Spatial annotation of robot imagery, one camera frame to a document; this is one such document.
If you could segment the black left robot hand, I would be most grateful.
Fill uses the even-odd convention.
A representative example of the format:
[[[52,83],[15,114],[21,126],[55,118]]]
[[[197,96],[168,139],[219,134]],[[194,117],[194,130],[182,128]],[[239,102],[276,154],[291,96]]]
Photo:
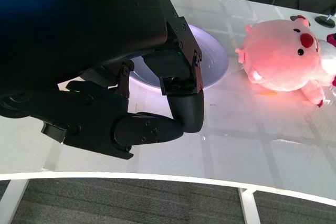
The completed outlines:
[[[135,57],[171,117],[128,111]],[[68,146],[130,159],[135,145],[199,132],[201,59],[170,0],[1,0],[1,116],[39,119]]]

